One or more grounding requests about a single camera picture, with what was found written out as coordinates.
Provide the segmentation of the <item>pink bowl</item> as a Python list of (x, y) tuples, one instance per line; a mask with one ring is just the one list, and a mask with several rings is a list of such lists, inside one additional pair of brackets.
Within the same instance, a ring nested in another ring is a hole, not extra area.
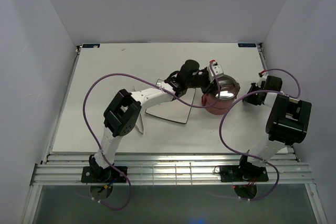
[(236, 100), (236, 97), (230, 98), (228, 100), (221, 100), (221, 99), (218, 100), (211, 94), (204, 94), (202, 95), (202, 106), (210, 107), (210, 106), (214, 106), (215, 104), (232, 105), (235, 100)]
[(229, 104), (215, 104), (214, 106), (207, 107), (205, 110), (214, 115), (224, 115), (227, 113)]

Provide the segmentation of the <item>grey lunch box lid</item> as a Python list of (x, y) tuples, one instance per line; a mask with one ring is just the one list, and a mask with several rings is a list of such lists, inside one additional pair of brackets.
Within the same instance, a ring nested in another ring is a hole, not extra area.
[(212, 98), (219, 98), (222, 102), (236, 99), (240, 91), (240, 84), (234, 78), (223, 75), (218, 78), (218, 83), (220, 90), (215, 85), (209, 93)]

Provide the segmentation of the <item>white square plate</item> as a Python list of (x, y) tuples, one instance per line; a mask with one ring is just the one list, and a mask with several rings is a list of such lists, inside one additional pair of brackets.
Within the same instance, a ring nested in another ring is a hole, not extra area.
[(191, 107), (176, 99), (173, 86), (161, 81), (158, 88), (148, 88), (143, 91), (145, 113), (159, 119), (186, 124)]

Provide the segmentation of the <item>metal tongs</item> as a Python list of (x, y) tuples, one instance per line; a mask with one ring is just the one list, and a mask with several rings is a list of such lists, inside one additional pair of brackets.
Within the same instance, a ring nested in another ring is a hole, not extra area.
[(142, 112), (140, 112), (137, 121), (135, 123), (135, 128), (140, 134), (144, 134), (144, 124), (143, 124), (143, 117), (142, 117)]

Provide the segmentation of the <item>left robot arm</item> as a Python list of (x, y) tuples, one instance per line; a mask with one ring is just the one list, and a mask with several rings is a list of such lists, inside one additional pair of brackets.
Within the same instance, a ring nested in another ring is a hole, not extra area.
[(181, 100), (191, 88), (200, 88), (204, 94), (219, 89), (219, 78), (223, 75), (216, 61), (200, 69), (195, 60), (187, 60), (178, 71), (172, 72), (159, 85), (150, 84), (148, 89), (128, 92), (121, 89), (103, 113), (104, 132), (97, 140), (98, 151), (89, 157), (89, 166), (94, 177), (100, 182), (108, 181), (114, 167), (114, 158), (124, 136), (135, 127), (141, 112), (155, 105)]

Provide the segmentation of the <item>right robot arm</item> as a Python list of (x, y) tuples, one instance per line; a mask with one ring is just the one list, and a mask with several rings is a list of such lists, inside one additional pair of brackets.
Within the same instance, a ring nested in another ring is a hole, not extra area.
[(260, 74), (258, 82), (252, 83), (249, 92), (270, 90), (270, 93), (258, 93), (244, 98), (252, 105), (265, 105), (271, 108), (267, 123), (266, 137), (249, 150), (249, 156), (242, 156), (237, 167), (238, 177), (250, 180), (266, 172), (266, 162), (279, 150), (294, 143), (301, 143), (308, 131), (312, 104), (307, 101), (290, 98), (281, 91), (282, 79), (268, 74)]

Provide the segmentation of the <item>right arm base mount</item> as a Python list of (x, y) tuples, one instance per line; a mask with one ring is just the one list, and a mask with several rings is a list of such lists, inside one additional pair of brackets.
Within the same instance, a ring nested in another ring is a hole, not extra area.
[(219, 165), (214, 173), (220, 176), (221, 182), (267, 182), (269, 181), (265, 167), (257, 167), (249, 163), (245, 165)]

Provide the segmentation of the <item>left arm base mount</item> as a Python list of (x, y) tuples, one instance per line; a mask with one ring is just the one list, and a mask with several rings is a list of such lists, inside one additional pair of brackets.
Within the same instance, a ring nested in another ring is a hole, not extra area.
[(85, 166), (82, 170), (81, 180), (82, 183), (105, 183), (108, 184), (112, 181), (115, 183), (126, 183), (125, 177), (121, 176), (119, 172), (111, 167), (108, 167), (98, 176), (92, 167)]

